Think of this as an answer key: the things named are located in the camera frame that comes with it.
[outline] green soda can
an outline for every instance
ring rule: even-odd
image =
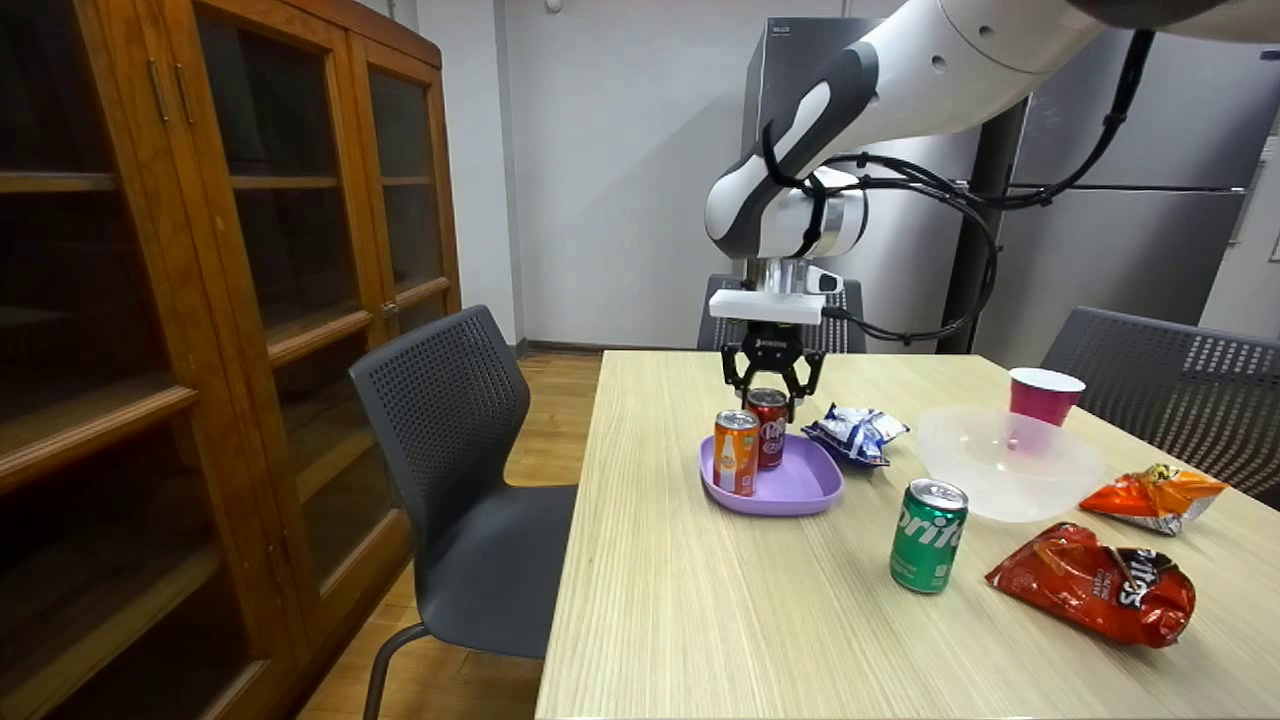
[[[890,580],[917,597],[942,593],[957,563],[964,516],[964,487],[940,480],[907,483],[886,555]]]

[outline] chair backrest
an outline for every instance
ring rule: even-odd
[[[1280,346],[1076,307],[1042,363],[1087,386],[1087,413],[1280,501]]]
[[[712,348],[735,348],[743,341],[743,323],[735,329],[725,329],[712,312],[707,312],[707,301],[721,294],[721,287],[739,287],[735,275],[707,275],[707,294],[704,294],[704,312],[698,312],[698,329],[694,329],[694,348],[698,353],[712,353]],[[828,307],[832,305],[844,305],[846,315],[864,315],[864,287],[844,280],[844,297],[828,297]],[[824,322],[818,329],[803,329],[801,331],[803,348],[824,348],[824,353],[864,353],[866,341],[861,329],[844,323],[844,322]]]
[[[462,307],[367,353],[350,386],[387,460],[415,555],[504,483],[528,386],[488,307]]]

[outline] soda can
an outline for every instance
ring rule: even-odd
[[[758,470],[775,470],[788,445],[792,395],[778,389],[752,389],[747,413],[758,422]]]
[[[957,563],[964,516],[964,487],[940,480],[907,483],[886,555],[890,580],[917,597],[942,593]]]
[[[756,495],[756,470],[758,470],[758,422],[743,410],[726,410],[715,417],[712,436],[715,458],[715,487],[735,495]]]

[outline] black office chair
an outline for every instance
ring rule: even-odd
[[[1048,367],[1085,410],[1280,510],[1280,346],[1073,307]]]
[[[707,275],[707,294],[704,294],[704,312],[698,312],[698,329],[694,329],[694,348],[698,353],[715,353],[715,348],[735,348],[743,341],[743,323],[721,323],[707,312],[707,301],[715,297],[715,287],[739,287],[735,275]],[[844,280],[844,297],[828,297],[828,307],[844,305],[846,315],[864,315],[864,294],[861,286]],[[824,348],[824,353],[866,353],[866,335],[834,315],[824,315],[818,329],[803,329],[801,331],[803,348]]]
[[[422,323],[350,363],[354,395],[411,523],[421,625],[376,651],[363,717],[390,658],[421,637],[544,658],[570,487],[508,487],[528,386],[488,307]]]

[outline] red snack bag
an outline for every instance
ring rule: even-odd
[[[1161,532],[1161,537],[1175,537],[1219,492],[1223,492],[1223,483],[1211,476],[1152,465],[1143,471],[1125,471],[1118,480],[1096,487],[1093,495],[1079,501],[1079,510],[1149,527],[1149,532]]]
[[[1168,555],[1102,548],[1079,523],[1053,523],[988,586],[1109,643],[1175,643],[1196,613],[1196,588]]]

